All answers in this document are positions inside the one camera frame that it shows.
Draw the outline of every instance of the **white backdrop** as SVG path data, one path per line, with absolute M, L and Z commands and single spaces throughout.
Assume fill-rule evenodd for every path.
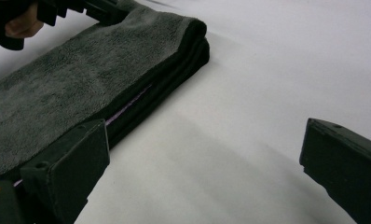
M 111 151 L 76 223 L 354 223 L 298 159 L 308 118 L 371 139 L 371 0 L 140 2 L 205 21 L 211 61 Z M 93 23 L 0 48 L 0 77 Z

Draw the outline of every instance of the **white table surface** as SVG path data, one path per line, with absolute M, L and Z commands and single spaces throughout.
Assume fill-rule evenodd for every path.
M 308 118 L 371 139 L 371 0 L 140 2 L 205 21 L 211 60 L 111 151 L 76 223 L 354 223 L 298 159 Z M 0 48 L 0 77 L 93 23 Z

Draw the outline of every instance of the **stacked cloth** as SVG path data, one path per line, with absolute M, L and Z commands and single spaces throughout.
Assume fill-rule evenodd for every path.
M 112 147 L 209 61 L 206 25 L 131 0 L 120 24 L 96 24 L 0 79 L 0 178 L 76 125 L 105 119 Z

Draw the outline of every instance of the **dark gray microfiber towel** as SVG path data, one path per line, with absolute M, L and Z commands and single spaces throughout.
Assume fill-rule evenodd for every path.
M 106 119 L 112 146 L 209 61 L 206 25 L 131 0 L 120 24 L 94 25 L 0 80 L 0 178 L 77 124 Z

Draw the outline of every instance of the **finger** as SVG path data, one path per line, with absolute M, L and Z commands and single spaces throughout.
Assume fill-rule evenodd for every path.
M 6 24 L 6 33 L 16 36 L 31 29 L 37 22 L 37 3 L 29 6 L 22 15 Z
M 13 35 L 14 38 L 28 38 L 32 37 L 44 26 L 44 23 L 41 21 L 37 21 L 31 28 L 26 31 L 23 31 L 19 34 Z

